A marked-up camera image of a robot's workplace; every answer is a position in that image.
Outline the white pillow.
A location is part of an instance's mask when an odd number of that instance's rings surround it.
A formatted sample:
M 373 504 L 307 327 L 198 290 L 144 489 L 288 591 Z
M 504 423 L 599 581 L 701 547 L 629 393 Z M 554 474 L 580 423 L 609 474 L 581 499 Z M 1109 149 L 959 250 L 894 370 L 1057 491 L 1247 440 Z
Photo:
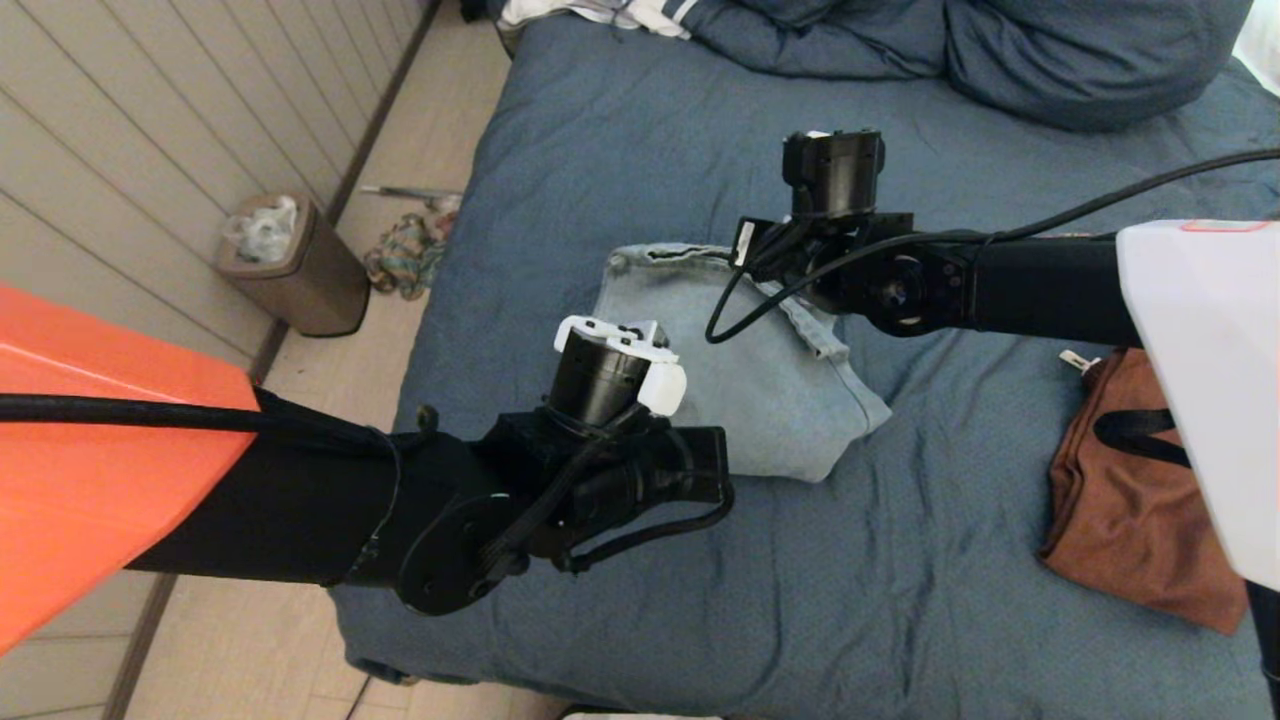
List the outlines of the white pillow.
M 1231 64 L 1280 100 L 1280 0 L 1251 0 L 1235 37 Z

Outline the silver metal object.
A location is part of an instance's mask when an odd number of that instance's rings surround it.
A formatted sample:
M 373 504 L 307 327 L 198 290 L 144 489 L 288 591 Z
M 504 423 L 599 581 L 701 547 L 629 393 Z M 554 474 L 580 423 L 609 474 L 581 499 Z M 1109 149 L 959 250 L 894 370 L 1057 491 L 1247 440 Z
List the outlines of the silver metal object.
M 457 211 L 462 204 L 461 192 L 448 190 L 430 190 L 384 184 L 362 184 L 358 192 L 384 199 L 398 199 L 422 204 L 429 211 L 451 213 Z

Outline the brown metal trash bin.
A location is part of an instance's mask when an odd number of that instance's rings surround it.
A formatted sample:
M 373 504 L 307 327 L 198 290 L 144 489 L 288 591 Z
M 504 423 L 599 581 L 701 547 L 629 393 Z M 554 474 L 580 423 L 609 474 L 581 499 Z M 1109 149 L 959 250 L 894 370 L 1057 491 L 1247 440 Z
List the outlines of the brown metal trash bin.
M 362 263 L 305 195 L 288 195 L 300 208 L 292 243 L 280 263 L 244 263 L 223 237 L 215 269 L 264 311 L 305 336 L 355 333 L 367 310 L 371 286 Z

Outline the blue bed cover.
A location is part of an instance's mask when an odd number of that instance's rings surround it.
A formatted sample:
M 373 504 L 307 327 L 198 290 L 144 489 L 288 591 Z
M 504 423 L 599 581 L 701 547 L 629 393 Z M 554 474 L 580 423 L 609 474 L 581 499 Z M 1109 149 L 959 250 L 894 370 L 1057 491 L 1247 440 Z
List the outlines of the blue bed cover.
M 794 131 L 874 127 L 879 201 L 925 231 L 1004 231 L 1164 170 L 1280 146 L 1280 99 L 1238 60 L 1199 99 L 1076 135 L 940 79 L 750 72 L 689 41 L 531 23 L 474 160 L 397 425 L 461 438 L 535 407 L 563 316 L 612 249 L 727 243 L 778 217 Z M 1047 466 L 1080 382 L 1059 343 L 846 316 L 892 416 L 826 482 L 740 478 L 717 527 L 571 577 L 545 564 L 444 618 L 333 591 L 355 662 L 599 705 L 774 720 L 1271 720 L 1251 623 L 1233 637 L 1087 591 L 1036 559 Z

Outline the blue pillow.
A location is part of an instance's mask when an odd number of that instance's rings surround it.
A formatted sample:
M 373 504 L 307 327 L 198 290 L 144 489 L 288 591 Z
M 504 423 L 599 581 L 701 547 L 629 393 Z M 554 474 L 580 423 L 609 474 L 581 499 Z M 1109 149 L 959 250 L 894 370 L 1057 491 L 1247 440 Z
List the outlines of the blue pillow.
M 948 82 L 1016 117 L 1112 131 L 1196 101 L 1253 0 L 945 0 Z

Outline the light blue denim shorts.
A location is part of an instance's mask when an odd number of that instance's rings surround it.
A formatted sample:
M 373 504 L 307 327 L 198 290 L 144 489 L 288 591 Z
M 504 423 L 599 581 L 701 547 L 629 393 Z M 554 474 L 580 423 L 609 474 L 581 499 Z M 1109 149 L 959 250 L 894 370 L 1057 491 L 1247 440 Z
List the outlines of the light blue denim shorts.
M 605 261 L 593 315 L 658 324 L 687 377 L 673 424 L 721 427 L 732 471 L 822 482 L 855 439 L 891 418 L 890 406 L 852 369 L 835 318 L 803 299 L 786 299 L 732 340 L 708 342 L 718 302 L 731 320 L 778 290 L 731 284 L 731 275 L 712 246 L 623 246 Z

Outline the crumpled blue blanket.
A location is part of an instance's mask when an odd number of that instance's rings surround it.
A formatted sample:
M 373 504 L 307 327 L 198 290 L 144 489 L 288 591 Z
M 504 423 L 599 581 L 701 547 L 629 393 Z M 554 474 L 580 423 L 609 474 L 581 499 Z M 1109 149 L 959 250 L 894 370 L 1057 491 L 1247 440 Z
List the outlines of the crumpled blue blanket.
M 946 67 L 945 0 L 669 0 L 699 44 L 748 68 L 818 79 L 916 79 Z

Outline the white striped garment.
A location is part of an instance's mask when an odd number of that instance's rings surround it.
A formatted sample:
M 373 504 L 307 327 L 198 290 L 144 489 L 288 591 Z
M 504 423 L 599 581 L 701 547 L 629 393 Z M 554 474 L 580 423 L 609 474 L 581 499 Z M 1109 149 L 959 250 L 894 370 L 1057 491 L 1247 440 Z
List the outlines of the white striped garment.
M 637 29 L 667 38 L 691 38 L 695 10 L 710 0 L 506 0 L 497 28 L 515 37 L 534 20 L 576 15 L 616 29 Z

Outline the rust brown shorts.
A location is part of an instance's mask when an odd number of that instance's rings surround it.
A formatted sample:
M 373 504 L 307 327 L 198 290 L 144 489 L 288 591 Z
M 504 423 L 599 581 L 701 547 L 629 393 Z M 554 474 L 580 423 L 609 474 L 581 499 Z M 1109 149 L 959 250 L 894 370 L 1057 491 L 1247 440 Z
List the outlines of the rust brown shorts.
M 1060 577 L 1233 635 L 1245 584 L 1213 530 L 1148 355 L 1120 348 L 1082 373 L 1083 400 L 1048 469 L 1041 561 Z

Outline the clear plastic bin liner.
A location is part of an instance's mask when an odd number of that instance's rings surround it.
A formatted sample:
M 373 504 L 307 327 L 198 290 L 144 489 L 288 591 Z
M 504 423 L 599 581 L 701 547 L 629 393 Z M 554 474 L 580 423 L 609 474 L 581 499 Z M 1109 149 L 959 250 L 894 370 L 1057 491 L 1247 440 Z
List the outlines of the clear plastic bin liner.
M 280 263 L 292 243 L 300 208 L 288 195 L 259 196 L 247 201 L 221 227 L 221 237 L 244 263 Z

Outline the multicoloured cloth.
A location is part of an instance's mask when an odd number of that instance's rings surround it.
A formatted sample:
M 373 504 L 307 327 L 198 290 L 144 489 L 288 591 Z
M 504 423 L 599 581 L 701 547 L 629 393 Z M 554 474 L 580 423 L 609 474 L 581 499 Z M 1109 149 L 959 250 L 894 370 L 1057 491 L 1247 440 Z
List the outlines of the multicoloured cloth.
M 364 255 L 371 287 L 408 302 L 422 297 L 434 283 L 457 215 L 457 211 L 404 214 Z

